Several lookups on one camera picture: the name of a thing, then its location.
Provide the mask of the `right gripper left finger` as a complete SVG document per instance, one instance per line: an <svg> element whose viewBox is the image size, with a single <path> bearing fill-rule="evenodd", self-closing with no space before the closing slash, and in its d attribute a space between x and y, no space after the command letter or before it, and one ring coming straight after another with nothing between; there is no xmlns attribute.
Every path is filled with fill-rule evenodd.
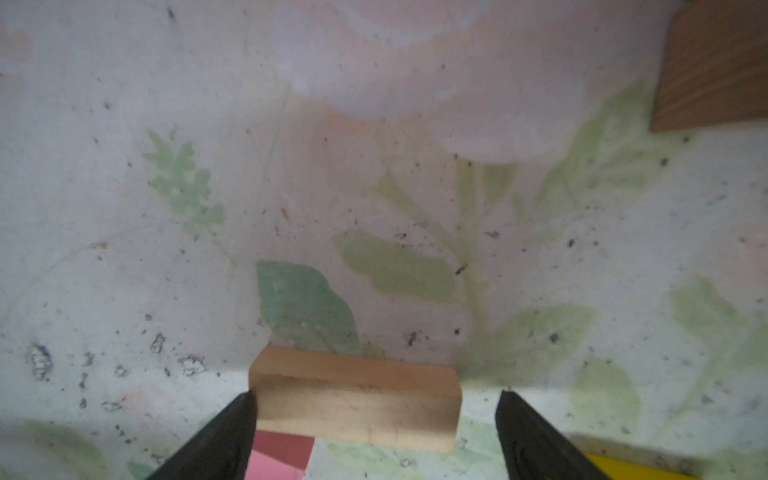
<svg viewBox="0 0 768 480"><path fill-rule="evenodd" d="M257 415L255 394L241 393L147 479L243 480Z"/></svg>

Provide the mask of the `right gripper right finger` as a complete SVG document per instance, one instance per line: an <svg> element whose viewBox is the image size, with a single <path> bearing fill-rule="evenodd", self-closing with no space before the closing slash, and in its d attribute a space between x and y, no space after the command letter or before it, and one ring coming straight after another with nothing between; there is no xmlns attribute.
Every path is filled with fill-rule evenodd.
<svg viewBox="0 0 768 480"><path fill-rule="evenodd" d="M503 391L495 426L511 480L609 480L519 394Z"/></svg>

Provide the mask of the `pink wood block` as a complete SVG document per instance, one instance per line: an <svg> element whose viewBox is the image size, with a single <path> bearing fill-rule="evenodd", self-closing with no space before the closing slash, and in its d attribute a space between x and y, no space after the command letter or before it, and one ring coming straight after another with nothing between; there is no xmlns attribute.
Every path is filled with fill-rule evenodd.
<svg viewBox="0 0 768 480"><path fill-rule="evenodd" d="M257 430L245 480L303 480L315 439Z"/></svg>

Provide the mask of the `yellow wood block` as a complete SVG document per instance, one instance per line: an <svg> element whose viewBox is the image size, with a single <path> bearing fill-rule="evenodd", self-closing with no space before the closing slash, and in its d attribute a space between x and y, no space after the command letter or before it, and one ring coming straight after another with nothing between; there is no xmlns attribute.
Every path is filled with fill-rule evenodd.
<svg viewBox="0 0 768 480"><path fill-rule="evenodd" d="M588 454L587 458L613 480L699 480L697 477Z"/></svg>

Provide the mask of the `natural wood block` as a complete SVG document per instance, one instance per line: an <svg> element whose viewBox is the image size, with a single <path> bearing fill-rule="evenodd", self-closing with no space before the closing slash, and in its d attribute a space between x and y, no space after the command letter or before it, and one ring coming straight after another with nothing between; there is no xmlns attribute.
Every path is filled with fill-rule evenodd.
<svg viewBox="0 0 768 480"><path fill-rule="evenodd" d="M767 3L698 0L673 17L653 132L767 118Z"/></svg>
<svg viewBox="0 0 768 480"><path fill-rule="evenodd" d="M463 400L451 367L277 346L249 388L261 430L436 453L453 450Z"/></svg>

